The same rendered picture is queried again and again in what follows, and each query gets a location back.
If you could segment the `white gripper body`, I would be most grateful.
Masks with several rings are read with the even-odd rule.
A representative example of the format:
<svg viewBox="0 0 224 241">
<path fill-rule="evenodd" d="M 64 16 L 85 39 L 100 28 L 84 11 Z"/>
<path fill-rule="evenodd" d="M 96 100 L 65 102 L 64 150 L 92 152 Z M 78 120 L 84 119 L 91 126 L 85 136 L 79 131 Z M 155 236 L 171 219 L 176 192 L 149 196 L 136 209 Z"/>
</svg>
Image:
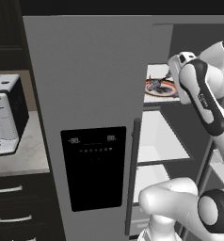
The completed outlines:
<svg viewBox="0 0 224 241">
<path fill-rule="evenodd" d="M 176 86 L 178 96 L 179 96 L 180 100 L 182 100 L 183 96 L 184 96 L 184 91 L 181 89 L 180 82 L 179 82 L 179 73 L 181 70 L 179 56 L 178 55 L 172 56 L 168 60 L 168 66 L 169 66 L 169 70 L 170 70 L 173 82 Z"/>
</svg>

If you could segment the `white fridge shelf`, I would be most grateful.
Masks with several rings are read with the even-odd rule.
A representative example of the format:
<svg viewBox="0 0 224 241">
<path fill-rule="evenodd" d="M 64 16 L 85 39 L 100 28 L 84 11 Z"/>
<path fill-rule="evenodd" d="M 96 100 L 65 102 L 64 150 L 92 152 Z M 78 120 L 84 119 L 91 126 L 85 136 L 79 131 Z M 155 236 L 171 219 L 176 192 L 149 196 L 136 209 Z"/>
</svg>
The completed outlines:
<svg viewBox="0 0 224 241">
<path fill-rule="evenodd" d="M 149 185 L 168 181 L 168 173 L 163 165 L 139 166 L 136 168 L 136 182 L 133 203 L 138 202 L 139 192 Z"/>
<path fill-rule="evenodd" d="M 147 79 L 162 79 L 164 77 L 172 79 L 168 64 L 150 64 L 147 67 L 146 80 Z M 146 93 L 144 96 L 145 103 L 173 102 L 173 101 L 178 101 L 178 100 L 179 100 L 179 96 L 177 96 L 176 98 L 172 98 L 172 97 L 159 98 L 159 97 L 154 97 L 154 96 L 148 95 Z"/>
<path fill-rule="evenodd" d="M 184 146 L 159 110 L 142 114 L 138 163 L 187 159 Z"/>
</svg>

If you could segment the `grey fish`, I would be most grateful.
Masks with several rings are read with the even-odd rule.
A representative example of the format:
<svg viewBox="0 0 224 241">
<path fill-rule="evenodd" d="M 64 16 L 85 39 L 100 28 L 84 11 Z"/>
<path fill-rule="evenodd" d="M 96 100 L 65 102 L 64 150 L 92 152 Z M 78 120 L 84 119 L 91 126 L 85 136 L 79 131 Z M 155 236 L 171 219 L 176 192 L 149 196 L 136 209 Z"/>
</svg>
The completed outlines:
<svg viewBox="0 0 224 241">
<path fill-rule="evenodd" d="M 150 84 L 147 86 L 147 90 L 148 91 L 157 90 L 158 92 L 163 92 L 161 88 L 161 84 L 163 82 L 172 84 L 172 81 L 167 80 L 166 77 L 162 79 L 150 79 Z"/>
</svg>

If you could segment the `grey fridge body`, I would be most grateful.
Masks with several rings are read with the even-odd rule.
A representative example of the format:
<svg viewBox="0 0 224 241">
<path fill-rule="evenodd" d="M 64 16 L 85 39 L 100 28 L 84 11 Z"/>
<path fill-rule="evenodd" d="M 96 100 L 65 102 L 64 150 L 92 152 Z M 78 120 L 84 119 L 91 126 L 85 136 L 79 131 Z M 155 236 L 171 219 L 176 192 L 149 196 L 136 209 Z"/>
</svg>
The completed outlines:
<svg viewBox="0 0 224 241">
<path fill-rule="evenodd" d="M 197 56 L 222 40 L 224 24 L 176 24 L 172 30 L 169 58 L 181 52 L 191 52 Z M 224 108 L 224 97 L 220 98 L 218 103 Z M 209 161 L 209 152 L 217 145 L 203 127 L 192 104 L 182 104 L 181 101 L 163 103 L 161 111 L 189 155 L 187 159 L 167 162 L 170 180 L 187 177 L 198 187 L 202 183 L 202 175 Z"/>
</svg>

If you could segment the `grey fridge door with display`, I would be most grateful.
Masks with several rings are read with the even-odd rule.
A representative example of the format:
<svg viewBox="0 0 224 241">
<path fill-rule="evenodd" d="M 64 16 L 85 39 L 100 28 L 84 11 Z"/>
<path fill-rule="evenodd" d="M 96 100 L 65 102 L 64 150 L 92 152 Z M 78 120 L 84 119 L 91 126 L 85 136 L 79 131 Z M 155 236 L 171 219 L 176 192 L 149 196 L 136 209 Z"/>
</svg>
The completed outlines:
<svg viewBox="0 0 224 241">
<path fill-rule="evenodd" d="M 123 126 L 141 116 L 150 48 L 149 16 L 26 16 L 47 149 L 56 182 L 66 241 L 129 241 L 126 207 L 74 212 L 68 177 L 92 201 L 112 193 L 105 179 L 93 184 L 65 165 L 63 130 Z"/>
</svg>

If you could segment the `grey fridge door with shelves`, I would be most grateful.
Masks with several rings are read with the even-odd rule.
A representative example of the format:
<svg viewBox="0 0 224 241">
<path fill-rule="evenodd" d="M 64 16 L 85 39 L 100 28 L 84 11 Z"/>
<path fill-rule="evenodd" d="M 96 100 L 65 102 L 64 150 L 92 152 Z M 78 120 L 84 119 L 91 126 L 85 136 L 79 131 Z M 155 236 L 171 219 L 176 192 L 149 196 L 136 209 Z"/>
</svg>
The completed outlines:
<svg viewBox="0 0 224 241">
<path fill-rule="evenodd" d="M 224 188 L 224 163 L 217 147 L 214 147 L 212 151 L 207 168 L 208 169 L 203 176 L 203 180 L 200 185 L 200 192 L 214 188 Z M 201 241 L 193 233 L 186 229 L 183 229 L 182 231 L 182 240 Z"/>
</svg>

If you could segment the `white fridge drawer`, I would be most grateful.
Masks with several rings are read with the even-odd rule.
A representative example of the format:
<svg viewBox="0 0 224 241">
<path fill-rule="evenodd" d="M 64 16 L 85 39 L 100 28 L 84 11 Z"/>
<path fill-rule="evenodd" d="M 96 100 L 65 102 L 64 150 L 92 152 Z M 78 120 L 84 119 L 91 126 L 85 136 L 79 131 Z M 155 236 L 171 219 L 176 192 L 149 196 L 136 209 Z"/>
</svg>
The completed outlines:
<svg viewBox="0 0 224 241">
<path fill-rule="evenodd" d="M 147 215 L 139 206 L 134 206 L 131 217 L 130 236 L 139 235 L 148 225 L 150 216 Z"/>
</svg>

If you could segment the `orange rimmed plate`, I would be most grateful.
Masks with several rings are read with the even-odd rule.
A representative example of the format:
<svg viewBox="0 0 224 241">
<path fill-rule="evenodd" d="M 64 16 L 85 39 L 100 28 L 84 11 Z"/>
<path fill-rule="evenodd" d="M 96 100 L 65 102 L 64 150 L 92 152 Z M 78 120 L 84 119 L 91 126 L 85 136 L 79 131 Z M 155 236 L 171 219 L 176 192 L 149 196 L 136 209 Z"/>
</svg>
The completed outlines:
<svg viewBox="0 0 224 241">
<path fill-rule="evenodd" d="M 147 86 L 150 84 L 150 79 L 146 80 L 146 87 L 145 87 L 145 93 L 154 97 L 159 98 L 176 98 L 178 96 L 178 92 L 176 89 L 176 86 L 174 82 L 172 81 L 172 84 L 163 82 L 161 84 L 161 88 L 163 92 L 158 92 L 157 90 L 148 91 Z"/>
</svg>

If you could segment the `black and white coffee machine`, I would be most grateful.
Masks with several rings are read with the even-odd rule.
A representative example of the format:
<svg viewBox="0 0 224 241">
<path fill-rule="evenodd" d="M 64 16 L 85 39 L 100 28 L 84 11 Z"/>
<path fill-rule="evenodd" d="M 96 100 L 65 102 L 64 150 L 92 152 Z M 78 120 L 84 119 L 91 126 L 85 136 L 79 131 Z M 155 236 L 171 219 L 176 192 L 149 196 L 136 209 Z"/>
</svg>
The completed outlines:
<svg viewBox="0 0 224 241">
<path fill-rule="evenodd" d="M 15 154 L 29 119 L 19 74 L 0 74 L 0 156 Z"/>
</svg>

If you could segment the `dark drawer front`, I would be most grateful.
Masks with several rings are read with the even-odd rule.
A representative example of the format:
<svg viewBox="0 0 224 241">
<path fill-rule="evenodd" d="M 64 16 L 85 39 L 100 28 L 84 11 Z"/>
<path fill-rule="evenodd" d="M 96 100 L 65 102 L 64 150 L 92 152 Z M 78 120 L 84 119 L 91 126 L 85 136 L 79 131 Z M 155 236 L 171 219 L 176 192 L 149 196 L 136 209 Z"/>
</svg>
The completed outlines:
<svg viewBox="0 0 224 241">
<path fill-rule="evenodd" d="M 56 205 L 55 187 L 49 173 L 0 177 L 0 189 L 23 186 L 22 191 L 0 193 L 0 207 L 29 202 Z"/>
<path fill-rule="evenodd" d="M 23 206 L 0 209 L 0 217 L 16 218 L 27 217 L 31 215 L 32 219 L 24 222 L 0 223 L 0 234 L 34 231 L 52 226 L 53 221 L 48 215 L 47 210 L 40 210 L 35 206 Z"/>
</svg>

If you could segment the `dark wall cupboard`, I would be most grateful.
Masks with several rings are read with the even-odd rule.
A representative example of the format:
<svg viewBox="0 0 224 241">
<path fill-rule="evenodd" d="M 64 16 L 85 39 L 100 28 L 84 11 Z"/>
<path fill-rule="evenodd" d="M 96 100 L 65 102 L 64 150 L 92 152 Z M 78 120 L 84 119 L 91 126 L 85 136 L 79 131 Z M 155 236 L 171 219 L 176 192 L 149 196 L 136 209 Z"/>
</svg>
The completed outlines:
<svg viewBox="0 0 224 241">
<path fill-rule="evenodd" d="M 28 70 L 30 57 L 19 0 L 0 0 L 0 71 Z"/>
</svg>

